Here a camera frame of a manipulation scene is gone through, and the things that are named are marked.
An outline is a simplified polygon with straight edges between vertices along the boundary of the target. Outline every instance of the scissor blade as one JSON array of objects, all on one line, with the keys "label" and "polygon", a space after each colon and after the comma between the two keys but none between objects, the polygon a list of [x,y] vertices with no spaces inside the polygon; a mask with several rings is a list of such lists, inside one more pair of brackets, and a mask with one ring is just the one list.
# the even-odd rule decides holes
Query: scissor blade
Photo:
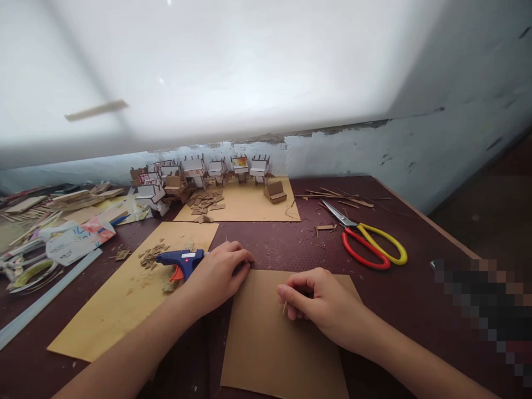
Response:
[{"label": "scissor blade", "polygon": [[342,223],[344,226],[355,226],[356,223],[354,223],[353,221],[349,220],[345,215],[343,215],[342,213],[340,213],[335,207],[333,207],[331,204],[329,204],[328,202],[326,201],[323,201],[323,205],[325,205],[327,207],[328,210],[331,211],[331,213],[336,216],[336,218],[340,221],[340,223]]}]

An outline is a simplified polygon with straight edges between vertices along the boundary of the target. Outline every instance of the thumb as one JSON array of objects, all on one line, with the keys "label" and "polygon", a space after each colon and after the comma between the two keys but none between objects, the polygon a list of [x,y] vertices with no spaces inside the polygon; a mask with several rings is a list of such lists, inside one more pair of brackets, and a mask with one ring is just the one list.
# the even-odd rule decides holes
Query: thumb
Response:
[{"label": "thumb", "polygon": [[307,298],[305,295],[303,295],[300,292],[297,292],[292,287],[289,287],[284,284],[280,284],[277,286],[277,293],[279,296],[287,301],[290,305],[295,306],[299,310],[301,310],[304,314],[308,315],[309,308],[311,305],[311,299]]}]

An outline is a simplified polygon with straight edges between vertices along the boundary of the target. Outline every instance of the hand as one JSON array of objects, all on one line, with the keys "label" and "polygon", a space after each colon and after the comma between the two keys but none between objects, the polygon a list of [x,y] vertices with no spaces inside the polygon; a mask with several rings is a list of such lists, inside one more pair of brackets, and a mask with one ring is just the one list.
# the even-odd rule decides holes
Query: hand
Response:
[{"label": "hand", "polygon": [[201,317],[216,309],[237,291],[248,275],[249,263],[235,275],[235,267],[242,261],[254,262],[253,255],[242,249],[239,242],[226,241],[199,263],[187,282],[175,293],[189,295],[191,306]]},{"label": "hand", "polygon": [[[314,293],[308,298],[301,293]],[[337,345],[368,357],[383,323],[322,268],[293,274],[286,285],[277,287],[279,302],[288,302],[288,318],[307,318]]]}]

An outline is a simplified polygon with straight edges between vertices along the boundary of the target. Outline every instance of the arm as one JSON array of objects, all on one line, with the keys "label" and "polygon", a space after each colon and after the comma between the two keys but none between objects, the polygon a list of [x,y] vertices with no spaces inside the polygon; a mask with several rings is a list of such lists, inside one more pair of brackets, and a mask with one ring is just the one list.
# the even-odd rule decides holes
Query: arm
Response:
[{"label": "arm", "polygon": [[419,398],[497,397],[384,322],[327,270],[293,274],[277,292],[280,302],[288,302],[291,320],[312,320],[336,344],[379,364]]},{"label": "arm", "polygon": [[238,242],[217,247],[182,287],[54,398],[135,397],[179,337],[236,293],[249,271],[247,264],[232,275],[243,260],[252,262],[253,256]]}]

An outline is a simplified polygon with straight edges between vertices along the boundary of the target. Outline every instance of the fingernail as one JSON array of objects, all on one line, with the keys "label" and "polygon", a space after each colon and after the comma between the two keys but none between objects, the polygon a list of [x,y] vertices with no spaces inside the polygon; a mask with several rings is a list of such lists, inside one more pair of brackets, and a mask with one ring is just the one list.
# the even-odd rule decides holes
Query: fingernail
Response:
[{"label": "fingernail", "polygon": [[283,293],[286,291],[286,289],[287,289],[287,286],[286,286],[286,285],[284,285],[284,284],[279,284],[279,285],[277,286],[277,293],[278,293],[279,295],[283,295]]}]

